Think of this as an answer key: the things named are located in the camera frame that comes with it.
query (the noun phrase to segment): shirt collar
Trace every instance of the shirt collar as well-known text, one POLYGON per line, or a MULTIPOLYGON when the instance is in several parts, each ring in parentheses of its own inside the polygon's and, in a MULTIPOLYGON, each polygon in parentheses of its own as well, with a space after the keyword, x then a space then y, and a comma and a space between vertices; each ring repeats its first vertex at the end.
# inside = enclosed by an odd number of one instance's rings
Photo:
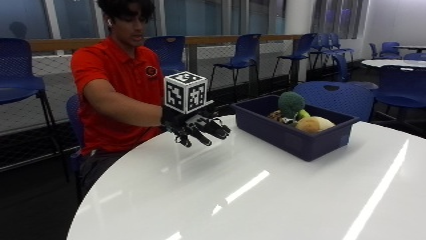
MULTIPOLYGON (((123 52, 123 50, 119 48, 118 44, 114 42, 114 40, 110 37, 105 39, 105 44, 107 48, 110 48, 111 51, 114 52, 114 55, 117 56, 117 59, 119 62, 125 63, 125 62, 133 61, 133 59, 123 52)), ((145 62, 141 55, 142 55, 141 51, 135 50, 135 56, 134 56, 135 64, 141 64, 145 62)))

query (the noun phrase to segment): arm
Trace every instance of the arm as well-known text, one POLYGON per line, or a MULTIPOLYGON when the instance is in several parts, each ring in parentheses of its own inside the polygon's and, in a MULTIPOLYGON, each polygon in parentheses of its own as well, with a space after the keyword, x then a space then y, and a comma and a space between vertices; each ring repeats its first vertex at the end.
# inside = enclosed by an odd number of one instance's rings
POLYGON ((117 93, 106 80, 90 81, 82 94, 94 110, 115 121, 141 127, 159 126, 162 108, 117 93))

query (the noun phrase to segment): black and white pattern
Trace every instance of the black and white pattern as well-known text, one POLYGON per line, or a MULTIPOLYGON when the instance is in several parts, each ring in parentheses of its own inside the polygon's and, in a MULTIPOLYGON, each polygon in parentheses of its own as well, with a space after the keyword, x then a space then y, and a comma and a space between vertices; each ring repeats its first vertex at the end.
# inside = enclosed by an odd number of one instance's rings
POLYGON ((190 84, 190 83, 203 79, 203 77, 199 77, 195 74, 191 74, 190 72, 181 72, 178 74, 167 76, 167 78, 173 79, 174 81, 181 82, 183 84, 190 84))
POLYGON ((183 91, 184 89, 181 86, 166 82, 166 105, 181 112, 184 111, 183 91))
POLYGON ((187 88, 187 112, 200 108, 204 104, 204 84, 187 88))

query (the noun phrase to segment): plush vegetable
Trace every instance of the plush vegetable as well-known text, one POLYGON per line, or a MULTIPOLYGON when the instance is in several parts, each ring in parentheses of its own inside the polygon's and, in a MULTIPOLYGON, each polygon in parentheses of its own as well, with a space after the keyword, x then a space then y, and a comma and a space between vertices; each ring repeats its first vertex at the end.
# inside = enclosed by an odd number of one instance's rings
POLYGON ((322 117, 304 117, 298 121, 295 128, 307 133, 318 133, 332 126, 334 123, 322 117))
POLYGON ((295 120, 296 114, 304 108, 304 99, 295 92, 283 92, 278 99, 280 116, 295 120))

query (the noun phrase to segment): blue chair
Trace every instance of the blue chair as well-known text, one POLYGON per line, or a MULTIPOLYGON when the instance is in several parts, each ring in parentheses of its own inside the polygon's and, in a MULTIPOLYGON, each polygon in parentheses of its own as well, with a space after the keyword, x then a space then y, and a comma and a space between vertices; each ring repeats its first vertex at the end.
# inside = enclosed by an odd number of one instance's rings
POLYGON ((259 38, 260 38, 260 34, 240 35, 238 37, 236 43, 235 43, 234 56, 228 59, 228 62, 212 64, 208 93, 211 92, 215 67, 226 68, 226 69, 231 70, 234 102, 236 102, 236 80, 238 80, 239 69, 247 68, 247 67, 254 67, 256 85, 259 86, 258 69, 256 69, 259 38))
POLYGON ((426 108, 426 68, 382 66, 379 68, 379 88, 374 90, 375 100, 387 106, 399 108, 395 118, 376 112, 387 117, 390 121, 375 122, 379 125, 403 125, 415 132, 426 133, 426 126, 419 129, 405 121, 408 109, 426 108))
POLYGON ((339 37, 335 33, 330 33, 330 40, 331 40, 331 50, 340 52, 343 55, 344 53, 350 53, 350 62, 354 62, 354 54, 352 54, 354 49, 340 48, 339 37))
POLYGON ((399 50, 397 48, 395 48, 396 46, 399 46, 397 42, 383 42, 379 56, 384 58, 401 59, 399 55, 399 50))
POLYGON ((182 62, 184 49, 183 36, 151 37, 145 40, 143 46, 157 53, 163 76, 186 70, 184 63, 182 62))
POLYGON ((340 82, 311 81, 298 84, 292 91, 304 98, 306 104, 368 122, 374 95, 367 89, 340 82))
POLYGON ((346 63, 346 59, 344 56, 340 54, 335 54, 332 55, 332 61, 336 64, 336 69, 338 69, 338 81, 347 83, 347 84, 352 84, 352 85, 358 85, 368 90, 374 90, 378 88, 378 86, 371 83, 371 82, 356 82, 356 81, 348 81, 350 80, 350 74, 347 73, 347 63, 346 63))
POLYGON ((292 63, 294 63, 294 61, 300 61, 302 59, 308 58, 308 56, 306 56, 304 54, 308 53, 308 51, 310 51, 311 42, 312 42, 315 36, 316 36, 315 33, 304 34, 300 37, 299 41, 298 41, 298 46, 296 46, 296 49, 295 49, 294 53, 291 55, 278 56, 276 57, 276 63, 275 63, 275 68, 274 68, 274 72, 271 74, 271 77, 275 76, 275 71, 276 71, 276 66, 278 66, 279 60, 280 59, 288 59, 288 60, 291 60, 290 71, 288 71, 288 79, 290 79, 292 63))
POLYGON ((83 126, 78 117, 78 106, 79 106, 79 100, 78 100, 78 95, 75 94, 70 96, 70 98, 66 101, 66 114, 67 114, 70 127, 78 141, 78 149, 69 157, 69 165, 75 177, 77 200, 78 202, 81 202, 82 193, 81 193, 79 164, 82 162, 82 156, 79 151, 81 151, 81 148, 83 147, 83 126))
POLYGON ((408 53, 403 56, 403 60, 426 61, 426 53, 408 53))
POLYGON ((396 56, 394 54, 390 54, 390 55, 383 55, 383 56, 379 56, 378 55, 378 51, 376 51, 376 46, 374 43, 368 43, 370 45, 370 49, 371 49, 371 59, 400 59, 400 56, 396 56))
POLYGON ((34 96, 39 99, 47 136, 51 140, 53 156, 61 156, 66 180, 67 168, 62 147, 55 134, 55 121, 45 93, 41 77, 31 73, 31 51, 29 43, 17 38, 0 38, 0 105, 18 102, 34 96))
POLYGON ((320 60, 320 65, 323 64, 323 61, 322 61, 323 51, 331 49, 331 45, 328 42, 328 35, 324 33, 316 34, 314 40, 311 41, 310 48, 312 50, 308 52, 308 62, 311 62, 310 56, 315 55, 314 63, 310 65, 310 69, 314 69, 316 66, 318 58, 320 60))

